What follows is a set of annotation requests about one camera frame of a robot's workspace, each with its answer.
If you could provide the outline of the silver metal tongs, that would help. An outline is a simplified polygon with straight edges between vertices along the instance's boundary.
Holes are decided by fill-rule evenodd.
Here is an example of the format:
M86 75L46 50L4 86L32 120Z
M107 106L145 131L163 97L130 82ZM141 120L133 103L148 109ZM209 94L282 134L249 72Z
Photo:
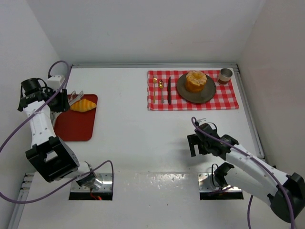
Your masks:
M80 100L83 98L83 96L84 96L83 91L80 91L79 94L76 94L76 91L73 91L73 92L70 94L70 98L68 99L69 106L72 106L72 105L75 104L76 102L80 101ZM52 126L53 126L53 127L55 127L57 118L59 117L59 115L60 115L61 113L62 113L62 112L51 112L51 113L50 113L51 123L52 123Z

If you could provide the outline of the golden croissant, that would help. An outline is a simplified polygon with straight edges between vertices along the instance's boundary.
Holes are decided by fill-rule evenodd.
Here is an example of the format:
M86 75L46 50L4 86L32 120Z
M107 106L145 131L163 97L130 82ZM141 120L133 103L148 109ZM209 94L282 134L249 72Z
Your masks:
M89 101L87 99L81 99L81 100L75 102L74 104L72 104L70 106L70 109L72 111L85 113L85 112L95 109L96 107L97 107L96 103Z

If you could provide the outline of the round sugar-topped bread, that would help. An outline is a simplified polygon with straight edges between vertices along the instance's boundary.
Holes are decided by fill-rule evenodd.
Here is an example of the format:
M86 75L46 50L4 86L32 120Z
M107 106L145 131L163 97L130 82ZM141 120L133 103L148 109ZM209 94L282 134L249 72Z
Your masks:
M199 93L207 83L207 76L201 71L190 71L186 75L185 88L191 93Z

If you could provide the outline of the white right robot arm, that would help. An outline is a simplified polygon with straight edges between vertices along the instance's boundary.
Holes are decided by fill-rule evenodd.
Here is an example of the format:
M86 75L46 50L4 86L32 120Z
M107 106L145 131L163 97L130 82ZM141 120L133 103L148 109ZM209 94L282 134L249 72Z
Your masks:
M297 173L282 172L246 150L229 135L219 136L213 123L200 124L192 118L194 134L188 135L191 156L194 147L199 154L211 154L224 162L211 166L211 172L199 175L199 188L207 196L214 197L237 187L269 206L281 220L295 228L295 218L305 207L305 181Z

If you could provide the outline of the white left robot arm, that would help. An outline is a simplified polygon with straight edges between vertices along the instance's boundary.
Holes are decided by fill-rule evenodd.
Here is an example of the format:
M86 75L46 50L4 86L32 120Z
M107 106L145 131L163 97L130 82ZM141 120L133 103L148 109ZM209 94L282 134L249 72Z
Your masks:
M79 186L93 188L96 175L88 162L79 162L75 153L53 128L55 113L69 109L64 76L50 76L46 81L30 78L21 82L18 110L29 118L32 141L26 158L47 181L76 178Z

